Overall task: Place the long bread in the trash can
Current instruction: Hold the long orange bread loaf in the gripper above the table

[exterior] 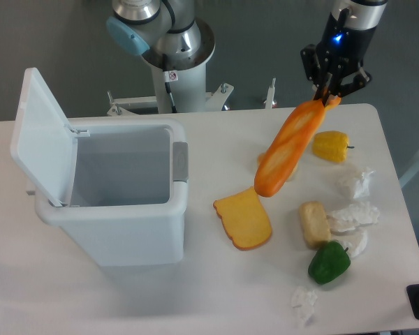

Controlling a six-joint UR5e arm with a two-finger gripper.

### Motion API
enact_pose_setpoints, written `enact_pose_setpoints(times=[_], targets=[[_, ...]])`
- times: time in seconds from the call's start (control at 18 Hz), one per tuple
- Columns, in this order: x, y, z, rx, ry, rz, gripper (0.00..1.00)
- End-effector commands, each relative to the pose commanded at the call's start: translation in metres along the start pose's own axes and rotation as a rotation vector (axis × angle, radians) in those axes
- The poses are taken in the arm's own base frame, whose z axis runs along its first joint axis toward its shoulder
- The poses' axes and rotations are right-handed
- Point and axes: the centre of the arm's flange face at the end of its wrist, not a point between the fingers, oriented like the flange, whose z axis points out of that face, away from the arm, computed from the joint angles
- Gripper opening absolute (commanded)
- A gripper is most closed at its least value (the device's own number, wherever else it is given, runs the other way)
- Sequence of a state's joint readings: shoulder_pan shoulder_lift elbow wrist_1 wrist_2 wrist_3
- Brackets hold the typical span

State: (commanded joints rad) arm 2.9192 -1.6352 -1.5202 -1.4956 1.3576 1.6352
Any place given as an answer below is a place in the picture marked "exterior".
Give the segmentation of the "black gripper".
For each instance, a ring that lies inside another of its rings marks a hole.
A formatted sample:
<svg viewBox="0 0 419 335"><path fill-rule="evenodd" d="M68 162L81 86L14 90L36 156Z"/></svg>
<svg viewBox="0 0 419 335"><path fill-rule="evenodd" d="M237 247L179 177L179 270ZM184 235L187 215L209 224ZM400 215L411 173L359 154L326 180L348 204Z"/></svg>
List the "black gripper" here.
<svg viewBox="0 0 419 335"><path fill-rule="evenodd" d="M372 80L363 59L378 25L376 11L332 11L321 41L301 52L307 79L314 84L314 101L334 105Z"/></svg>

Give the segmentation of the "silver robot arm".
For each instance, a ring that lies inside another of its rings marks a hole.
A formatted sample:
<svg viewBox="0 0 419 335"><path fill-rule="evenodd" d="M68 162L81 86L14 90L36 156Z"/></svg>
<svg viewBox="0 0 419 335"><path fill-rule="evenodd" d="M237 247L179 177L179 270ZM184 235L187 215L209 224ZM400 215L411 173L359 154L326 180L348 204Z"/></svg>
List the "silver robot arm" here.
<svg viewBox="0 0 419 335"><path fill-rule="evenodd" d="M322 39L301 50L314 99L327 105L366 87L371 75L363 59L381 20L385 1L336 1ZM214 112L226 108L233 87L206 90L206 65L214 54L214 33L195 15L192 1L113 1L106 28L125 52L150 67L155 94L111 99L114 114L154 108L161 114Z"/></svg>

